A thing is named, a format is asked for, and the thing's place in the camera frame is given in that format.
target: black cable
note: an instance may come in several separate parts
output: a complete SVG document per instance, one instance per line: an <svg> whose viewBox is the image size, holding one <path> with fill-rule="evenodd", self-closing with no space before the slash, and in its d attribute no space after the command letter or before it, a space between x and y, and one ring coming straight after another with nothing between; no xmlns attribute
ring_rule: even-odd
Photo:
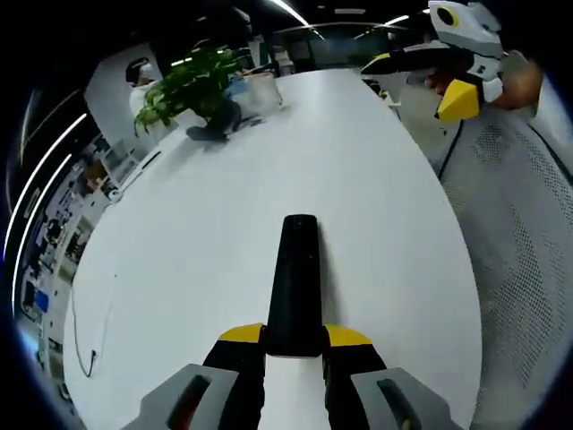
<svg viewBox="0 0 573 430"><path fill-rule="evenodd" d="M458 143L459 135L462 134L462 128L464 128L464 121L459 122L458 132L454 136L454 140L451 142L451 144L449 146L448 153L446 154L446 158L444 159L444 162L441 163L440 171L438 172L438 179L439 180L441 180L441 177L444 174L444 170L446 169L446 165L448 164L448 161L451 157L451 153L454 151L454 148L456 147L456 144Z"/></svg>
<svg viewBox="0 0 573 430"><path fill-rule="evenodd" d="M90 370L86 371L86 368L83 366L80 356L80 348L78 347L78 324L77 324L77 317L75 314L75 298L73 296L73 287L72 287L72 314L73 314L73 343L75 344L75 355L78 357L78 363L80 363L80 368L86 378L91 378L91 373L93 372L93 365L96 362L96 351L91 351L91 359L90 359Z"/></svg>
<svg viewBox="0 0 573 430"><path fill-rule="evenodd" d="M565 176L567 181L573 185L573 172L569 172L569 169L563 164L563 161L561 161L560 157L555 153L552 146L545 140L543 136L541 136L541 133L535 130L535 127L531 126L531 124L527 125L529 126L531 131L534 132L537 137L539 137L541 142L543 142L543 145L545 145L545 148L552 156L552 159L553 161L555 161L555 164L557 164L557 167L559 168L560 172Z"/></svg>

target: oval table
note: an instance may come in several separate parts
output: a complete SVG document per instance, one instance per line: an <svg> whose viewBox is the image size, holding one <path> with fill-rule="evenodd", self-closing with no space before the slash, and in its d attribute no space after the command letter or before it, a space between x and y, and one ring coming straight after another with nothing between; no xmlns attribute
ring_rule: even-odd
<svg viewBox="0 0 573 430"><path fill-rule="evenodd" d="M351 71L278 79L284 108L205 147L175 130L96 226L65 322L65 381L89 429L121 428L141 397L222 332L265 323L283 218L321 228L324 319L366 334L388 367L439 393L468 428L482 359L472 266L432 169ZM268 357L260 428L329 428L321 360Z"/></svg>

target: potted plant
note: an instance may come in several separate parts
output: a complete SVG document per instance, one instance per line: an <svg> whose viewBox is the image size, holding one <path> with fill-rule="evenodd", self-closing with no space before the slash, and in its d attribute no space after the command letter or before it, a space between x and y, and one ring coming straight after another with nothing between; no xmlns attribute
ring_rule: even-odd
<svg viewBox="0 0 573 430"><path fill-rule="evenodd" d="M239 70L231 50L195 46L183 63L145 94L135 124L146 132L159 121L170 126L172 119L188 108L209 119L225 98L229 74Z"/></svg>

